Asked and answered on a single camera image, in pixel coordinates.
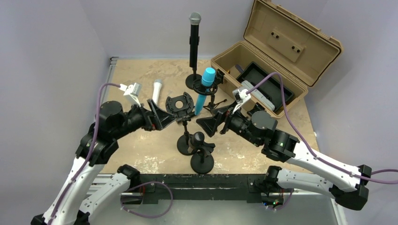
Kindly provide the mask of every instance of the black tray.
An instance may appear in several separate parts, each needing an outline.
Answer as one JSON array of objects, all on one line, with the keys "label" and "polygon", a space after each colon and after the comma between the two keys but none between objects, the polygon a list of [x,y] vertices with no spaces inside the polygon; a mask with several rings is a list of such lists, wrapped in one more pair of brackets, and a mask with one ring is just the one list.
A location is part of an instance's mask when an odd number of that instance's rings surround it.
[{"label": "black tray", "polygon": [[[251,62],[243,71],[243,73],[237,77],[237,81],[240,83],[243,81],[248,81],[255,86],[268,74],[269,73],[263,70],[259,65],[257,65],[257,63]],[[274,104],[274,112],[278,111],[283,106],[281,84],[275,78],[270,77],[257,90],[260,91],[269,101],[271,101],[272,104]],[[294,96],[294,93],[285,86],[283,86],[283,91],[285,93],[285,102],[288,103]]]}]

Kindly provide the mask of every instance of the blue cap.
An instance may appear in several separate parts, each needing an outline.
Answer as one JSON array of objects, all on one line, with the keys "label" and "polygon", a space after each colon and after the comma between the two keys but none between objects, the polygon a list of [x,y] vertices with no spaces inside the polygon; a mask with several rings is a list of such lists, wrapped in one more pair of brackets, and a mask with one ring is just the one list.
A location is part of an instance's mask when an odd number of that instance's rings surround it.
[{"label": "blue cap", "polygon": [[202,84],[205,86],[210,86],[213,84],[214,78],[215,70],[211,67],[208,67],[202,75]]}]

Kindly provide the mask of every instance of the round black base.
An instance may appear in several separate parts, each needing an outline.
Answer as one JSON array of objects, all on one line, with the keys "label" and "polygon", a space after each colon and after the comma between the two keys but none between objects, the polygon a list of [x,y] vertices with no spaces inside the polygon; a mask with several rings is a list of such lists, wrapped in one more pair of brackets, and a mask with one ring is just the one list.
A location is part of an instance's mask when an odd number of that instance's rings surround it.
[{"label": "round black base", "polygon": [[213,156],[206,157],[205,162],[200,163],[200,155],[196,153],[191,158],[191,167],[198,174],[209,173],[214,167]]},{"label": "round black base", "polygon": [[[193,90],[193,82],[195,81],[194,76],[194,74],[191,74],[185,79],[185,85],[191,90]],[[196,74],[196,79],[202,79],[202,75]]]},{"label": "round black base", "polygon": [[183,154],[185,156],[191,156],[196,153],[195,151],[192,151],[192,153],[189,153],[188,148],[189,148],[189,146],[186,144],[185,136],[182,135],[177,141],[177,149],[181,154]]}]

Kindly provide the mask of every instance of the microphone handle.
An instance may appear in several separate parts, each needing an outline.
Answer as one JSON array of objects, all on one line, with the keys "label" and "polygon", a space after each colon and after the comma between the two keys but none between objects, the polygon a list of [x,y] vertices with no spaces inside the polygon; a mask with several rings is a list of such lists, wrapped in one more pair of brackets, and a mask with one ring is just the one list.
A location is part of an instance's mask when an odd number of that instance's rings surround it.
[{"label": "microphone handle", "polygon": [[191,68],[196,68],[198,63],[199,25],[191,25],[189,44],[191,45],[191,50],[189,52],[189,66]]}]

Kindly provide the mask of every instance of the white microphone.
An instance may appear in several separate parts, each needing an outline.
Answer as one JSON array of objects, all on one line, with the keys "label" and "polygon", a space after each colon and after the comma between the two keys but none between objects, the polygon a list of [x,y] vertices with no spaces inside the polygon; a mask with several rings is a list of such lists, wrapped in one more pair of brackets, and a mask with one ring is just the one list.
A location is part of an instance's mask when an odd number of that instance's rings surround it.
[{"label": "white microphone", "polygon": [[152,95],[152,100],[155,104],[158,104],[159,100],[159,95],[161,93],[161,88],[162,88],[163,82],[161,79],[156,79],[155,82],[153,82],[153,95]]}]

